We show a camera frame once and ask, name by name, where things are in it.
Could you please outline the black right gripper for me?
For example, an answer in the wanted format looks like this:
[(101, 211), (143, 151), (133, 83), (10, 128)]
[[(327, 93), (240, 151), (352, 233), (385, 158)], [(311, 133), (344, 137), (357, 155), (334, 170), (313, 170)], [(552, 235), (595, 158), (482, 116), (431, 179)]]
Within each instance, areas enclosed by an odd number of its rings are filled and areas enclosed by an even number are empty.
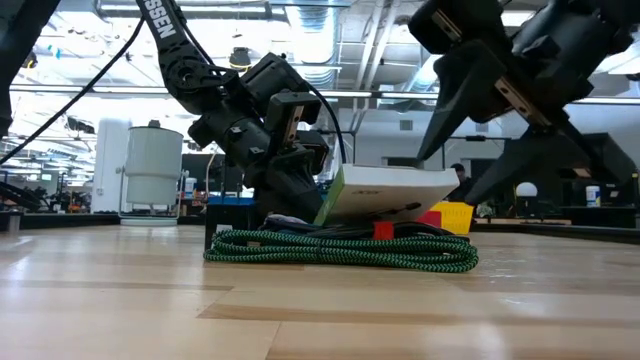
[(563, 108), (593, 90), (590, 76), (627, 50), (640, 0), (548, 0), (513, 34), (498, 0), (426, 0), (410, 33), (432, 55), (440, 90), (418, 151), (429, 159), (470, 117), (510, 111), (531, 125), (476, 179), (465, 202), (478, 205), (533, 175), (622, 184), (637, 166), (607, 133), (565, 133)]

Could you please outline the black power adapter block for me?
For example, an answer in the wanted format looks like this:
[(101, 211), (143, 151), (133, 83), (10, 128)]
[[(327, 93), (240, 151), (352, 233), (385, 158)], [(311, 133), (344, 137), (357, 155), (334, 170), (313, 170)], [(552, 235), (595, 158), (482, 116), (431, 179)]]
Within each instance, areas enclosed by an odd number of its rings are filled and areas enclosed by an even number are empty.
[(253, 204), (209, 204), (205, 215), (204, 250), (209, 250), (213, 236), (223, 225), (236, 230), (256, 230), (264, 221)]

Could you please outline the person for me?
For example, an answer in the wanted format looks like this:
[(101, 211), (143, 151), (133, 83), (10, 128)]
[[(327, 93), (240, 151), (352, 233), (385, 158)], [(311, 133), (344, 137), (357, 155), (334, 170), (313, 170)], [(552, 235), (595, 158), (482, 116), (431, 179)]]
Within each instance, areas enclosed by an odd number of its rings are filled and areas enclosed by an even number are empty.
[(446, 200), (449, 202), (464, 202), (465, 197), (473, 187), (473, 180), (467, 176), (465, 167), (460, 163), (454, 163), (451, 168), (455, 170), (459, 185), (451, 191)]

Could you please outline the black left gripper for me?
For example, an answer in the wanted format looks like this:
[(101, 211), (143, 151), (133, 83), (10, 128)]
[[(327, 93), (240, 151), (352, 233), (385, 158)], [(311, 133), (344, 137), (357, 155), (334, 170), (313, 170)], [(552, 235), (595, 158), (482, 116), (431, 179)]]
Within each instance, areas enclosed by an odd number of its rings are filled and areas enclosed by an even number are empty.
[(189, 135), (200, 145), (216, 143), (238, 167), (258, 173), (259, 214), (312, 222), (323, 204), (313, 175), (322, 172), (329, 146), (319, 132), (298, 125), (316, 122), (320, 99), (310, 88), (257, 101), (241, 77), (225, 89), (223, 100), (189, 128)]

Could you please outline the green white Acer box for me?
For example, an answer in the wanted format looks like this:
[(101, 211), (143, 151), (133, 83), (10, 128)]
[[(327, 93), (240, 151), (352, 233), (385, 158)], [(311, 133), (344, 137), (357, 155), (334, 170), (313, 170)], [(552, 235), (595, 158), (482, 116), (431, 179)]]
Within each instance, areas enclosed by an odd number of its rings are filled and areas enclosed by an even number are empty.
[(344, 164), (314, 223), (328, 226), (364, 220), (413, 221), (458, 185), (453, 169)]

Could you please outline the white cylindrical tank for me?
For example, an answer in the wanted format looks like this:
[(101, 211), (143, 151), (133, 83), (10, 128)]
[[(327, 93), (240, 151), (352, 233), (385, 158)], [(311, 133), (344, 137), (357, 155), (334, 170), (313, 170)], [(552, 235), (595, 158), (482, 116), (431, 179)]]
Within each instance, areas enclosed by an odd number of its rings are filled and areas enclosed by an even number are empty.
[(183, 135), (161, 127), (131, 127), (124, 173), (126, 202), (169, 205), (181, 177)]

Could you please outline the yellow slotted plastic basket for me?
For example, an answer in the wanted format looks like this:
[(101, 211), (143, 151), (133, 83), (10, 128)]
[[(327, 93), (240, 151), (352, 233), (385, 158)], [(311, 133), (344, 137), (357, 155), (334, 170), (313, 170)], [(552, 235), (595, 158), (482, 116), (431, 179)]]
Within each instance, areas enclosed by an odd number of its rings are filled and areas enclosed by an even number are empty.
[(440, 227), (456, 235), (468, 235), (474, 215), (474, 207), (463, 202), (439, 202), (431, 211), (441, 215)]

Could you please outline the black frame stand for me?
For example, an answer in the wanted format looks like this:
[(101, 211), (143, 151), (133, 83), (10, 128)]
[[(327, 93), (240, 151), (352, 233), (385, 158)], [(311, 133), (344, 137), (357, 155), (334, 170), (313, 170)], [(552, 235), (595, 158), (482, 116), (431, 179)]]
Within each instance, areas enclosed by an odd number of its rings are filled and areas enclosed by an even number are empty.
[(441, 165), (448, 168), (462, 164), (471, 173), (472, 160), (492, 160), (504, 150), (507, 138), (482, 135), (454, 136), (445, 141), (440, 150)]
[(319, 130), (322, 138), (329, 147), (328, 155), (324, 161), (324, 167), (330, 165), (340, 165), (341, 163), (351, 163), (356, 154), (356, 138), (351, 132), (343, 132), (340, 142), (338, 135), (334, 131)]

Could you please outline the lavender grey cloth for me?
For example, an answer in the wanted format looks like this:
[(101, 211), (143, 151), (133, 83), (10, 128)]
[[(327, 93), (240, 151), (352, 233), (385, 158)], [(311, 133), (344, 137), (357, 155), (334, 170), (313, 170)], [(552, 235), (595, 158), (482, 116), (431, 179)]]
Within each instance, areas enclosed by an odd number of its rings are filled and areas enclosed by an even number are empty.
[(301, 220), (297, 217), (283, 215), (283, 214), (276, 214), (276, 213), (269, 214), (264, 220), (264, 223), (267, 223), (267, 222), (286, 222), (286, 223), (295, 223), (295, 224), (306, 224), (306, 221)]

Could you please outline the silver ventilation duct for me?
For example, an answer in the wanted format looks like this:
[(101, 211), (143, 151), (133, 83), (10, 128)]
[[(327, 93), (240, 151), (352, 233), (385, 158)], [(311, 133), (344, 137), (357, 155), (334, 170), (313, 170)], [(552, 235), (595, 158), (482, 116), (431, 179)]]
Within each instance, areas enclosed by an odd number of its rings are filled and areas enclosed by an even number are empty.
[(294, 62), (317, 89), (334, 89), (338, 75), (336, 37), (338, 11), (319, 6), (287, 7), (293, 35)]

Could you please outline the black table frame rail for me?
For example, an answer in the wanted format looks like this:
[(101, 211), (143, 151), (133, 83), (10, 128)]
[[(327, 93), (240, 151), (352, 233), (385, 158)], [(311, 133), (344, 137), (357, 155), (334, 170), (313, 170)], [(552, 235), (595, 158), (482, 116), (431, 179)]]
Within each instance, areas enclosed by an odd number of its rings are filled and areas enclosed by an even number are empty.
[[(20, 230), (119, 225), (116, 214), (21, 214)], [(559, 223), (473, 223), (472, 232), (522, 233), (640, 246), (640, 229), (564, 225)]]

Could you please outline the long ceiling light strip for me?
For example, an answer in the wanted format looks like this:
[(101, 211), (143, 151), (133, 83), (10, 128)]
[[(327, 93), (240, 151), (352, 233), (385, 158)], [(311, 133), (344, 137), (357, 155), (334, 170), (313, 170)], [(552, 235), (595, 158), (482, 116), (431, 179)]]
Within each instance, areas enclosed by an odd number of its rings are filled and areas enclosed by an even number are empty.
[[(34, 84), (12, 84), (9, 87), (11, 92), (35, 92), (35, 93), (57, 93), (71, 94), (79, 93), (83, 87), (73, 85), (34, 85)], [(127, 94), (142, 97), (167, 97), (169, 93), (162, 87), (139, 87), (139, 86), (95, 86), (88, 90), (90, 95), (102, 94)], [(409, 92), (381, 92), (381, 91), (336, 91), (321, 90), (320, 94), (328, 99), (383, 99), (383, 100), (436, 100), (437, 93), (409, 93)], [(587, 97), (575, 101), (576, 105), (612, 105), (612, 106), (640, 106), (640, 97)]]

